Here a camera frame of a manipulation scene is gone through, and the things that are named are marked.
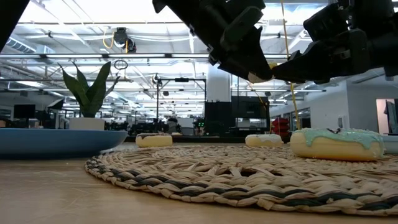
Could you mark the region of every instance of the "frosted donut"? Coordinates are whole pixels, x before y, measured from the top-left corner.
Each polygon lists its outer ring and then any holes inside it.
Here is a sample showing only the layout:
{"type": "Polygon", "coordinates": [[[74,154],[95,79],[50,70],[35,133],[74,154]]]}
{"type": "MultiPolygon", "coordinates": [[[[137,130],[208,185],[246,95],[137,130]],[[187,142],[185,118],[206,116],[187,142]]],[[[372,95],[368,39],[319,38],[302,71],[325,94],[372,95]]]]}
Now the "frosted donut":
{"type": "Polygon", "coordinates": [[[141,133],[136,136],[139,147],[172,146],[173,138],[169,134],[141,133]]]}
{"type": "Polygon", "coordinates": [[[245,143],[247,146],[251,147],[279,147],[282,146],[284,142],[277,134],[250,134],[246,137],[245,143]]]}
{"type": "Polygon", "coordinates": [[[375,161],[384,153],[381,135],[360,129],[305,128],[293,133],[290,148],[298,156],[342,161],[375,161]]]}

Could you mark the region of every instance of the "braided jute rug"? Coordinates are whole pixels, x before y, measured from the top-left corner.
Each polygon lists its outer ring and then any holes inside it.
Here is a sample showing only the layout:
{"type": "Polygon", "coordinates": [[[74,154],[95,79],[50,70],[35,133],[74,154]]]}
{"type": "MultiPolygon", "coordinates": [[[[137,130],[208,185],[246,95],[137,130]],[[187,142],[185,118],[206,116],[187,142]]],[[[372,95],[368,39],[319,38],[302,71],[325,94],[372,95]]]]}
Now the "braided jute rug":
{"type": "Polygon", "coordinates": [[[86,171],[129,190],[274,211],[398,215],[398,157],[304,159],[288,147],[172,146],[118,151],[86,171]]]}

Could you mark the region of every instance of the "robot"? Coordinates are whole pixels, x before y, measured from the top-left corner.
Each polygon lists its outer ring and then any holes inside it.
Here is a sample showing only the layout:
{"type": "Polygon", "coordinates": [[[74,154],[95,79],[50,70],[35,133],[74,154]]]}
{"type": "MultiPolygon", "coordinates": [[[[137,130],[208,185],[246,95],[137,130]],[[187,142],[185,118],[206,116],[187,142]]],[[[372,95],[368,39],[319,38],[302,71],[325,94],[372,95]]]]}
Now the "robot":
{"type": "Polygon", "coordinates": [[[327,83],[330,78],[384,67],[398,74],[398,14],[391,0],[338,0],[303,26],[313,42],[305,52],[270,67],[260,48],[264,0],[153,0],[156,12],[168,6],[208,47],[209,62],[250,82],[272,78],[327,83]]]}

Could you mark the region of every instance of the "white plant pot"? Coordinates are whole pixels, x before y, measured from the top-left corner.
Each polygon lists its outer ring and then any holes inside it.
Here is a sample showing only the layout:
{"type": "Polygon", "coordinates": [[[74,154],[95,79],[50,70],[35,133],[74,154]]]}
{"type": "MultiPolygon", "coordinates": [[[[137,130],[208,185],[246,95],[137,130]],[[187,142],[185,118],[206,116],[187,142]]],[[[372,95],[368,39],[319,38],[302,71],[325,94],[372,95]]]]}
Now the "white plant pot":
{"type": "Polygon", "coordinates": [[[72,130],[104,130],[105,121],[99,118],[70,118],[69,129],[72,130]]]}

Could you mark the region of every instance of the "white pillar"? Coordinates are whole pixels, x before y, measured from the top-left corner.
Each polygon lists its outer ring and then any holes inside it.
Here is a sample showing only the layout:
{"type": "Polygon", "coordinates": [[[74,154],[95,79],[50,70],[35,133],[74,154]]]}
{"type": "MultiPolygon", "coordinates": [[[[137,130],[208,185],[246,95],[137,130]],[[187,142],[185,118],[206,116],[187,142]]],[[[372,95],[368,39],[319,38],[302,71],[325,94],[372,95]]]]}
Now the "white pillar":
{"type": "Polygon", "coordinates": [[[231,74],[215,66],[208,66],[207,73],[207,102],[231,101],[231,74]]]}

